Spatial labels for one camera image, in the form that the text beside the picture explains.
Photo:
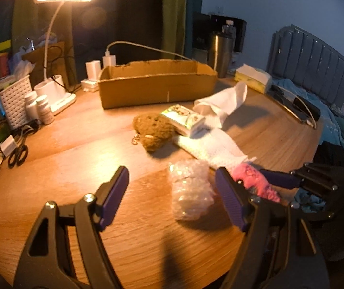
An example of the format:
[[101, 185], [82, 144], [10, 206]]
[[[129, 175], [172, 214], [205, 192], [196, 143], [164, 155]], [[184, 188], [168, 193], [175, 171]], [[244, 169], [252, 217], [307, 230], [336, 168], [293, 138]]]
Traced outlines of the cartoon tissue pack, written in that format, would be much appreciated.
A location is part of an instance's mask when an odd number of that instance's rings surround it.
[[191, 137], [205, 125], [204, 116], [180, 104], [168, 107], [161, 114], [182, 136]]

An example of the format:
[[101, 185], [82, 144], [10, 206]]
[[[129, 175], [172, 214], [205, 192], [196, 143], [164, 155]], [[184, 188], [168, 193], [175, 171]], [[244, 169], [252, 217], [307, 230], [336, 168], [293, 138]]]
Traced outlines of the clear water bottle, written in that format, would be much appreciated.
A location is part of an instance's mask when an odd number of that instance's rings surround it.
[[223, 31], [226, 35], [235, 38], [236, 36], [236, 27], [233, 25], [234, 22], [232, 20], [226, 20], [225, 26], [223, 26]]

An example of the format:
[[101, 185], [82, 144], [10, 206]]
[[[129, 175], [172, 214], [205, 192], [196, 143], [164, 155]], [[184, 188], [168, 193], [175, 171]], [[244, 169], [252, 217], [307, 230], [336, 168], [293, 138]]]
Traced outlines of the black scissors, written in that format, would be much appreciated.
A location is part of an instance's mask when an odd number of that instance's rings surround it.
[[39, 127], [39, 120], [33, 119], [32, 121], [29, 121], [28, 123], [12, 131], [12, 136], [16, 141], [17, 147], [8, 157], [8, 168], [21, 166], [26, 161], [26, 158], [28, 156], [28, 146], [26, 145], [26, 139], [29, 136], [37, 133]]

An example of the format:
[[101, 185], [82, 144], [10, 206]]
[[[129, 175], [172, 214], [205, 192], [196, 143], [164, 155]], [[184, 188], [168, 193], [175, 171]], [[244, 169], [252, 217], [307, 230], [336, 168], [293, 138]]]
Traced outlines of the black monitor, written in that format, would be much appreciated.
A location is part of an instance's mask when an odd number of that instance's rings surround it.
[[217, 14], [207, 15], [194, 12], [193, 15], [193, 48], [208, 50], [212, 35], [219, 35], [223, 32], [223, 27], [227, 22], [233, 22], [236, 29], [234, 52], [242, 52], [246, 34], [247, 23], [245, 20]]

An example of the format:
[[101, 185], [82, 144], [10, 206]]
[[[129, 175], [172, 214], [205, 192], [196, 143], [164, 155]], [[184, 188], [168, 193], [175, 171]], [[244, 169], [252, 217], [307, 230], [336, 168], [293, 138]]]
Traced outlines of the stainless steel tumbler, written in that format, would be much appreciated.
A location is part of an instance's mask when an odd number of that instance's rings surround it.
[[233, 39], [226, 35], [212, 35], [208, 51], [208, 65], [217, 72], [219, 78], [225, 78], [233, 53]]

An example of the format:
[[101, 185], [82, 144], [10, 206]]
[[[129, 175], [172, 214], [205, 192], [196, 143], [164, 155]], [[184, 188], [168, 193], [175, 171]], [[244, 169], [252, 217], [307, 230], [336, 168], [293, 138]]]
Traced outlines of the white sock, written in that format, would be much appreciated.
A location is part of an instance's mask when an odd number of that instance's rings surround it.
[[247, 93], [247, 85], [243, 82], [237, 82], [233, 87], [195, 100], [193, 111], [205, 117], [207, 127], [221, 129], [228, 116], [244, 104]]

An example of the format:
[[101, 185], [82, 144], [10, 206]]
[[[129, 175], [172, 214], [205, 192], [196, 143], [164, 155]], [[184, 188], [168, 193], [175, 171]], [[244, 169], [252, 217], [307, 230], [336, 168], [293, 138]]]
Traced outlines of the white pill bottle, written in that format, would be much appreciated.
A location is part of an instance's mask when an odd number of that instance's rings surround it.
[[26, 115], [30, 121], [39, 120], [36, 99], [38, 94], [36, 91], [30, 91], [24, 96]]
[[50, 125], [54, 121], [54, 115], [49, 105], [49, 100], [46, 95], [41, 95], [36, 99], [36, 107], [40, 121], [44, 125]]

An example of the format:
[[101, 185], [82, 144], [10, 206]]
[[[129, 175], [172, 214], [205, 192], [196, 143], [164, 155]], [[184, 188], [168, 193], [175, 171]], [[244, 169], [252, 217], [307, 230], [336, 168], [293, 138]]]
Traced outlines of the brown plush bear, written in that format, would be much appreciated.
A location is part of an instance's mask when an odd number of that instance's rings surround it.
[[146, 113], [132, 120], [135, 136], [132, 144], [141, 144], [146, 152], [154, 153], [168, 143], [175, 135], [175, 128], [160, 113]]

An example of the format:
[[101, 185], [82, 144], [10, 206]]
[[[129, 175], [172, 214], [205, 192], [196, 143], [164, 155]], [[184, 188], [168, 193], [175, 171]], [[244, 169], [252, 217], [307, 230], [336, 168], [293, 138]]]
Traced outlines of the bubble wrap piece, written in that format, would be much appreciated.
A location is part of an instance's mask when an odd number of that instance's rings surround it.
[[204, 160], [181, 160], [169, 164], [171, 212], [176, 221], [196, 221], [214, 204], [215, 192]]

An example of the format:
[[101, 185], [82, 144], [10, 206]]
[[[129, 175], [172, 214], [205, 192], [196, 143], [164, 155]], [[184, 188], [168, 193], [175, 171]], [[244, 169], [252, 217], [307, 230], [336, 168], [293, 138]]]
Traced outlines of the white towel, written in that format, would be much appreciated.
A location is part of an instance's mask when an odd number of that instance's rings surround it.
[[252, 163], [257, 159], [245, 155], [222, 129], [202, 129], [191, 138], [176, 135], [173, 142], [196, 159], [206, 161], [214, 170], [225, 167], [232, 171], [241, 163]]

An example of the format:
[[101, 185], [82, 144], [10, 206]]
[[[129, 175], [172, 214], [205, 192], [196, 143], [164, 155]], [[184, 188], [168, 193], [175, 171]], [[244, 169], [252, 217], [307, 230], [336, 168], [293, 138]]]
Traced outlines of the pink plush toy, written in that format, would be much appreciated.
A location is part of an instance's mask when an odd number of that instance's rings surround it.
[[244, 188], [250, 193], [266, 200], [280, 202], [278, 192], [272, 187], [265, 176], [248, 163], [240, 163], [231, 171], [234, 181], [241, 180]]

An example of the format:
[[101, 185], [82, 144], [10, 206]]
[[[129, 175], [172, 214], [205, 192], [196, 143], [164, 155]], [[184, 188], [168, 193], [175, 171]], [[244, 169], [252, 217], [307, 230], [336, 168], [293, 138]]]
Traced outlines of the white charger plug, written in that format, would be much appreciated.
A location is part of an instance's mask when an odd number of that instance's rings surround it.
[[117, 64], [116, 55], [110, 54], [110, 51], [107, 50], [103, 56], [103, 67], [115, 66]]

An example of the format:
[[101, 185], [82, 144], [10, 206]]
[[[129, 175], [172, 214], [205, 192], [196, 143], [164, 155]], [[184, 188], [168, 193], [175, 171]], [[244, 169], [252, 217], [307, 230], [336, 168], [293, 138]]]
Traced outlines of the small white adapter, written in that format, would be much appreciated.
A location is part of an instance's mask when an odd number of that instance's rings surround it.
[[94, 60], [85, 63], [88, 80], [97, 82], [101, 73], [100, 60]]

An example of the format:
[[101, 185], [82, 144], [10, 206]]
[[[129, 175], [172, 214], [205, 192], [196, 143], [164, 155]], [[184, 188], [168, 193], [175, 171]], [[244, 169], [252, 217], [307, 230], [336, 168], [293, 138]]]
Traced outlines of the yellow tissue box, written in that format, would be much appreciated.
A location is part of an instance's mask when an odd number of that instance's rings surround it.
[[271, 87], [272, 76], [262, 69], [243, 64], [235, 71], [235, 81], [243, 82], [249, 88], [265, 94]]

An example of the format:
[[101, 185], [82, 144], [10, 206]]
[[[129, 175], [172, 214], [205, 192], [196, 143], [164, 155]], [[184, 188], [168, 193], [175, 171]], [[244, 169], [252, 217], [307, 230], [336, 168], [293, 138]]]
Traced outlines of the yellow green curtain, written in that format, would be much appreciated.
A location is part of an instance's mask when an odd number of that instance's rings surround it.
[[162, 50], [182, 55], [185, 47], [186, 0], [162, 0]]

